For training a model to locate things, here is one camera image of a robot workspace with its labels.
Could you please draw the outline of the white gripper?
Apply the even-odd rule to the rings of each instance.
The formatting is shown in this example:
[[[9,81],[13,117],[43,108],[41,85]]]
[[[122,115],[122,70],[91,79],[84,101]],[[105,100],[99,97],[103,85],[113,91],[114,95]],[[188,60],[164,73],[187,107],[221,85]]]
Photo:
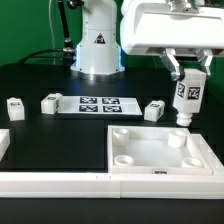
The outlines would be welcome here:
[[[124,0],[120,23],[121,47],[128,55],[157,55],[169,70],[173,81],[185,77],[184,68],[176,59],[196,52],[201,70],[210,76],[212,50],[224,50],[224,9],[198,7],[196,12],[171,11],[167,0]]]

